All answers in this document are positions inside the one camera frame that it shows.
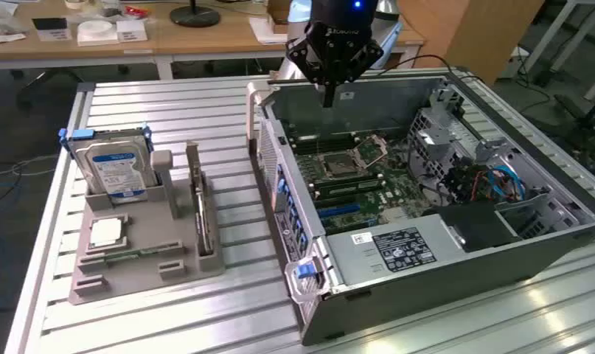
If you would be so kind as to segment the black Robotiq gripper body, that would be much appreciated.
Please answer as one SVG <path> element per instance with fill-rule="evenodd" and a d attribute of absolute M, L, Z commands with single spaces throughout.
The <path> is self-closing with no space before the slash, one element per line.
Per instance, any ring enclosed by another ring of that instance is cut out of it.
<path fill-rule="evenodd" d="M 306 35 L 326 72 L 328 50 L 336 44 L 344 44 L 347 41 L 359 44 L 372 39 L 375 10 L 375 1 L 312 2 Z"/>

